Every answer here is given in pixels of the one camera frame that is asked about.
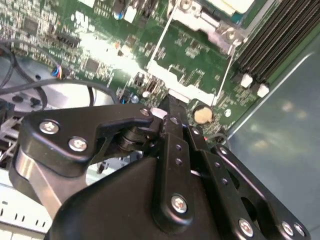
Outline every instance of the integrated circuit chip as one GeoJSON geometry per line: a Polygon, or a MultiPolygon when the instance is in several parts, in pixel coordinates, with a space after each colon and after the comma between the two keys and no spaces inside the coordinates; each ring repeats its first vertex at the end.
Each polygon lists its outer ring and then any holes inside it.
{"type": "Polygon", "coordinates": [[[133,47],[136,44],[137,39],[133,35],[129,35],[126,39],[127,44],[129,47],[133,47]]]}
{"type": "Polygon", "coordinates": [[[33,19],[26,17],[23,23],[23,30],[30,35],[37,35],[39,23],[33,19]]]}
{"type": "Polygon", "coordinates": [[[86,61],[84,68],[90,72],[96,73],[98,70],[98,67],[99,67],[99,63],[97,61],[93,60],[92,58],[89,58],[86,61]]]}

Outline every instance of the motherboard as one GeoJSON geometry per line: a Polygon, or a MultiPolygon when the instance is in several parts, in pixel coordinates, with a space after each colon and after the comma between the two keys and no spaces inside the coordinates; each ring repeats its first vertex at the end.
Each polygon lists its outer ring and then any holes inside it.
{"type": "MultiPolygon", "coordinates": [[[[255,86],[237,59],[285,1],[0,0],[0,37],[43,48],[66,76],[111,88],[121,104],[157,107],[174,92],[210,135],[268,93],[272,81],[255,86]]],[[[11,49],[55,67],[26,44],[11,49]]]]}

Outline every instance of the black cable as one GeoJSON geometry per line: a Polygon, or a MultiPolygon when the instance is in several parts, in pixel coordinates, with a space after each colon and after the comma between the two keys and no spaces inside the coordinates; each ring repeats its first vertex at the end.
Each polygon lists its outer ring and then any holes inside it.
{"type": "Polygon", "coordinates": [[[226,147],[231,151],[230,142],[229,142],[228,137],[226,135],[224,135],[222,133],[215,133],[215,134],[209,135],[206,140],[211,141],[211,140],[214,140],[215,138],[223,138],[223,140],[225,141],[226,147]]]}
{"type": "MultiPolygon", "coordinates": [[[[17,58],[15,55],[13,55],[14,57],[14,69],[16,70],[16,72],[20,75],[20,77],[22,77],[28,84],[32,84],[34,82],[36,82],[32,77],[30,77],[19,65],[17,58]]],[[[41,110],[44,110],[47,105],[48,105],[48,98],[47,95],[45,93],[45,91],[41,88],[41,87],[35,87],[34,90],[36,91],[36,93],[38,94],[41,104],[42,104],[42,108],[41,110]]]]}
{"type": "Polygon", "coordinates": [[[14,54],[4,45],[0,44],[0,49],[2,49],[6,54],[10,57],[10,67],[8,72],[6,73],[3,81],[0,83],[0,88],[3,88],[10,80],[12,73],[14,72],[14,64],[15,64],[15,57],[14,54]]]}
{"type": "Polygon", "coordinates": [[[95,104],[94,91],[92,90],[92,87],[90,87],[90,86],[87,86],[87,88],[88,88],[89,98],[90,98],[89,107],[92,107],[95,104]]]}
{"type": "Polygon", "coordinates": [[[0,96],[6,95],[6,94],[12,94],[28,89],[34,89],[38,87],[43,87],[47,85],[54,85],[54,84],[77,84],[77,85],[85,85],[87,87],[94,88],[98,91],[101,91],[107,95],[109,95],[113,102],[115,104],[119,103],[117,95],[113,90],[110,88],[103,86],[102,84],[92,82],[92,81],[84,81],[84,80],[75,80],[75,79],[65,79],[63,81],[59,81],[56,78],[53,79],[46,79],[46,80],[41,80],[41,81],[36,81],[34,83],[28,83],[28,84],[23,84],[19,86],[13,86],[13,87],[8,87],[8,88],[2,88],[0,89],[0,96]]]}

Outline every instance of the black mounting arm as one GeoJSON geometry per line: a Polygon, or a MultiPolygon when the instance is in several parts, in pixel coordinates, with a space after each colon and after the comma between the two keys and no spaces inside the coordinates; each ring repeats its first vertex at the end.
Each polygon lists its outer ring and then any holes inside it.
{"type": "Polygon", "coordinates": [[[9,176],[46,207],[48,240],[309,240],[298,219],[223,145],[209,150],[184,104],[35,112],[9,176]],[[88,166],[143,158],[87,186],[88,166]]]}

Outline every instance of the black memory slot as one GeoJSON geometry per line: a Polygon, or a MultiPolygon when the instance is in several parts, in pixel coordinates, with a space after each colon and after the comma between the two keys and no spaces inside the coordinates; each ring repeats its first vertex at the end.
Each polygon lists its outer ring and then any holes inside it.
{"type": "Polygon", "coordinates": [[[256,67],[260,62],[264,61],[266,55],[274,50],[275,46],[278,46],[281,39],[287,38],[287,30],[294,24],[295,20],[300,17],[301,13],[306,9],[310,2],[311,0],[299,2],[292,7],[290,14],[283,18],[277,28],[273,31],[272,35],[265,41],[264,45],[261,46],[261,49],[259,49],[261,54],[254,55],[249,61],[247,68],[249,68],[250,71],[256,72],[256,67]]]}
{"type": "Polygon", "coordinates": [[[280,19],[284,17],[284,12],[290,8],[292,1],[296,0],[283,1],[269,18],[269,20],[264,24],[259,33],[246,47],[245,51],[238,58],[238,62],[242,68],[245,68],[245,64],[250,60],[251,56],[253,56],[255,52],[259,50],[259,46],[261,46],[267,37],[272,33],[272,29],[280,23],[280,19]]]}
{"type": "Polygon", "coordinates": [[[294,24],[285,32],[285,37],[281,38],[277,47],[274,47],[264,58],[263,61],[260,62],[259,66],[255,69],[255,72],[263,75],[264,72],[270,67],[270,65],[275,62],[279,55],[281,55],[288,45],[291,44],[293,39],[301,32],[302,28],[305,28],[311,18],[314,18],[314,15],[317,13],[319,9],[319,3],[314,1],[310,8],[305,9],[303,13],[297,18],[294,24]]]}
{"type": "Polygon", "coordinates": [[[308,34],[320,23],[320,10],[317,10],[317,13],[314,17],[312,17],[309,21],[308,28],[302,28],[301,33],[297,35],[294,40],[292,41],[292,44],[287,47],[287,49],[281,54],[281,56],[278,57],[278,59],[269,66],[269,68],[264,72],[264,74],[261,75],[262,80],[268,80],[268,78],[271,77],[271,75],[277,70],[277,68],[280,67],[280,65],[283,63],[286,58],[289,57],[289,55],[292,53],[294,49],[301,43],[305,37],[308,36],[308,34]]]}
{"type": "Polygon", "coordinates": [[[271,76],[320,22],[319,5],[320,0],[283,1],[238,58],[239,70],[258,82],[271,76]]]}

